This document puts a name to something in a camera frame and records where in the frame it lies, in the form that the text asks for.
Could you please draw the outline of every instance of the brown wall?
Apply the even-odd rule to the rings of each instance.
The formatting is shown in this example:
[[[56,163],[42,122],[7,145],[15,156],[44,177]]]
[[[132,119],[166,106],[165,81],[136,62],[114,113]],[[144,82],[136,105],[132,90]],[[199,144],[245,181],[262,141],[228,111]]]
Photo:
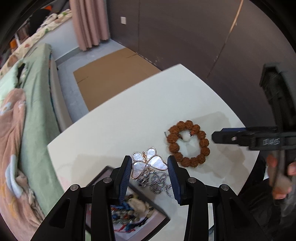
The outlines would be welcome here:
[[[296,54],[275,24],[244,0],[108,0],[111,38],[161,70],[181,63],[205,81],[246,126],[274,125],[260,75],[265,62]],[[120,23],[120,17],[127,24]]]

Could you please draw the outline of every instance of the pillow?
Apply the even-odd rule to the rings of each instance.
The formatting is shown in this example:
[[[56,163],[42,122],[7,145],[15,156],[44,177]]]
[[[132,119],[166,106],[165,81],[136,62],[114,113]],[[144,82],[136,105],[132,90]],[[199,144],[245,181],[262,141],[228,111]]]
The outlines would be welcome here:
[[[18,68],[23,64],[23,59],[18,60],[15,65],[0,80],[0,107],[4,99],[10,91],[12,91],[18,83]]]

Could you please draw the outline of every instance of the human hand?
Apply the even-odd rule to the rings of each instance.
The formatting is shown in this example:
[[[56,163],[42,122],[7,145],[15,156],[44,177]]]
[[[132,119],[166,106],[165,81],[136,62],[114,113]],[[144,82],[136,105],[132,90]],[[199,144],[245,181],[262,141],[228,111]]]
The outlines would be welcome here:
[[[278,164],[277,159],[273,155],[268,155],[266,158],[266,162],[268,165],[267,173],[269,176],[269,185],[272,186],[274,181],[274,176],[276,173],[276,166]],[[289,176],[296,176],[296,161],[291,163],[288,166],[287,174]],[[274,185],[274,189],[272,190],[272,196],[274,199],[283,199],[287,196],[288,193],[292,191],[292,182],[291,180],[283,175],[282,173],[278,173],[276,178],[276,183]]]

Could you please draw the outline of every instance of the picture frame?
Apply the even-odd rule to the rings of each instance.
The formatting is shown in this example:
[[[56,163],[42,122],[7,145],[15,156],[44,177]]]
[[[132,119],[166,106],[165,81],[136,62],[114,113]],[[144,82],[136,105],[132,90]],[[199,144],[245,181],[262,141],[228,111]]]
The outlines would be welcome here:
[[[110,166],[106,166],[89,184],[95,185],[98,181],[104,179],[105,177],[109,177],[113,168]],[[147,202],[149,206],[154,207],[154,215],[148,219],[148,221],[141,227],[137,229],[136,232],[130,233],[131,235],[119,234],[115,232],[116,241],[148,241],[155,234],[157,234],[169,221],[170,218],[164,212],[162,208],[156,205],[153,201],[148,199],[142,192],[140,192],[137,188],[135,188],[131,183],[128,185],[128,192],[135,193],[142,201]],[[91,209],[91,204],[88,204],[87,210]],[[86,231],[91,234],[90,228],[90,214],[87,212],[86,214]]]

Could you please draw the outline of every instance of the light switch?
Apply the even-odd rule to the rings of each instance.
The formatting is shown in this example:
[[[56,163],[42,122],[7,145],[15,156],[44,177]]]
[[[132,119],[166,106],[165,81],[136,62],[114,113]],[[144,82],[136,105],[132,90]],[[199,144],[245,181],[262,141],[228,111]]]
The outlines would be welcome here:
[[[126,24],[126,17],[120,17],[120,22],[122,24]]]

